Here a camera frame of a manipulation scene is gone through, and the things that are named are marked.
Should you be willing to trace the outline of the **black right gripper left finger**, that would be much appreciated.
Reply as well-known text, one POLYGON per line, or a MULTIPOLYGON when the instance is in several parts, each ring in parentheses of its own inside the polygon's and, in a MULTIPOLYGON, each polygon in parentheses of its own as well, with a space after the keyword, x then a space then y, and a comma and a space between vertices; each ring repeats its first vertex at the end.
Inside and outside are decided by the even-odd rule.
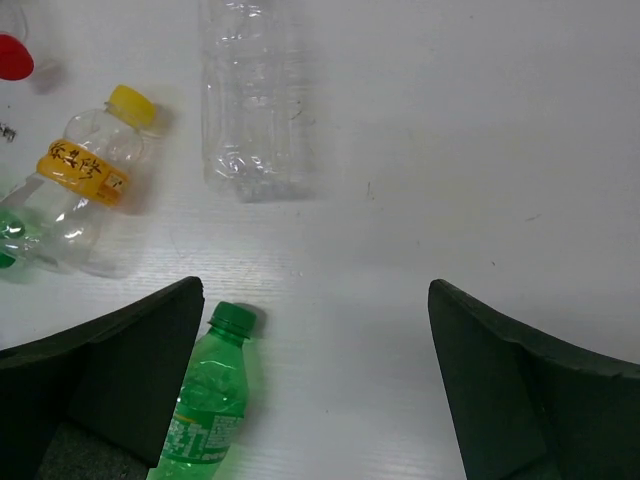
POLYGON ((204 307, 186 277, 1 352, 4 479, 144 479, 157 466, 204 307))

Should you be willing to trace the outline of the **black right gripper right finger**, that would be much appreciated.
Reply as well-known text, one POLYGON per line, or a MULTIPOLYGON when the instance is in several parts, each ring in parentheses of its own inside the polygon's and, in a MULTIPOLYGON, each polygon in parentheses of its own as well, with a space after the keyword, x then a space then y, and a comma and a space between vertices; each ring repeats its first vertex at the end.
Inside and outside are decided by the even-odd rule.
POLYGON ((638 478, 638 365, 530 327, 442 279, 427 306, 467 478, 638 478))

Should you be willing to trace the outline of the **green plastic soda bottle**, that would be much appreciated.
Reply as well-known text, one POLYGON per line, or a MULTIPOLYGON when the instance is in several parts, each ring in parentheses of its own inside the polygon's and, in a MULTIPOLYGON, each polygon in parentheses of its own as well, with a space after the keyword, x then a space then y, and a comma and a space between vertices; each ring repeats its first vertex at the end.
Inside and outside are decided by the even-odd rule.
POLYGON ((196 341, 156 467, 149 479, 211 479, 241 427, 249 400, 243 345, 257 316, 220 302, 196 341))

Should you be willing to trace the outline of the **yellow-cap clear juice bottle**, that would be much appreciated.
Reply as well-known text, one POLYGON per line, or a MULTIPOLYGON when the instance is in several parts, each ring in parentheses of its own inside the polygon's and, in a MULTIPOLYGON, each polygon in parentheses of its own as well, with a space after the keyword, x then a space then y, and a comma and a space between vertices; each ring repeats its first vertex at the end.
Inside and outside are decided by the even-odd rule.
POLYGON ((103 107, 70 119, 35 171, 1 199, 1 209, 25 224, 14 265, 57 272, 88 266, 107 215, 132 188, 155 117, 149 99, 118 85, 103 107))

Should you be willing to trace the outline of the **red-cap water bottle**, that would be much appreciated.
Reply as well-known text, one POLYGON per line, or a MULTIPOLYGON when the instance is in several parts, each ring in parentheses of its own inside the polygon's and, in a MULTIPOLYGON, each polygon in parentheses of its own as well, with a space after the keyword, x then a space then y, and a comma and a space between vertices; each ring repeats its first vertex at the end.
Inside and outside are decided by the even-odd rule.
POLYGON ((27 22, 17 1, 1 2, 1 79, 21 81, 34 70, 34 60, 25 43, 27 22))

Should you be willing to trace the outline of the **large clear plastic bottle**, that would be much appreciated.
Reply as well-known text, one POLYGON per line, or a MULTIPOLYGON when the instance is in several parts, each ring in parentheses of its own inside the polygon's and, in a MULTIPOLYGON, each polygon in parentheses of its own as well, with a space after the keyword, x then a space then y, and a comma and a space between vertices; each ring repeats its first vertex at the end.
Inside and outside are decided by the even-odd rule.
POLYGON ((243 203, 314 197, 313 55, 298 1, 202 1, 202 160, 243 203))

